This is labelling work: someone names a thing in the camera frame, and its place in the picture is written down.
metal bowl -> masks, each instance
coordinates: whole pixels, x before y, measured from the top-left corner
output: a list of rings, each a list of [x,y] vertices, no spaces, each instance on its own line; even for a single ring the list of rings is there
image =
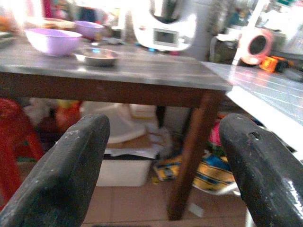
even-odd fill
[[[81,48],[76,51],[77,60],[90,66],[113,66],[118,54],[108,49]]]

table top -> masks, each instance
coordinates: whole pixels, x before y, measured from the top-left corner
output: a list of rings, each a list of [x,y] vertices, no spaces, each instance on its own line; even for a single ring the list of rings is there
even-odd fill
[[[232,101],[303,153],[303,83],[259,68],[202,64],[233,85],[227,93]]]
[[[84,66],[74,56],[50,57],[17,40],[0,49],[0,71],[79,79],[143,83],[228,91],[231,85],[194,58],[149,52],[135,45],[105,45],[116,51],[114,67]]]

red stool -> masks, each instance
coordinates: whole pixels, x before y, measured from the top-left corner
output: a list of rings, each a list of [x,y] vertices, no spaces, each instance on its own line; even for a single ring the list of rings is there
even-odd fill
[[[5,204],[21,185],[16,147],[24,141],[29,144],[26,156],[38,161],[44,153],[29,118],[18,103],[0,98],[0,190]]]

white kitchen appliance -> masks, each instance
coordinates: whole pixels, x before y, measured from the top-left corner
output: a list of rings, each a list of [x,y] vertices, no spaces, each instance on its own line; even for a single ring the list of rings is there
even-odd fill
[[[196,34],[193,0],[140,0],[132,10],[138,42],[149,48],[182,51],[190,47]]]

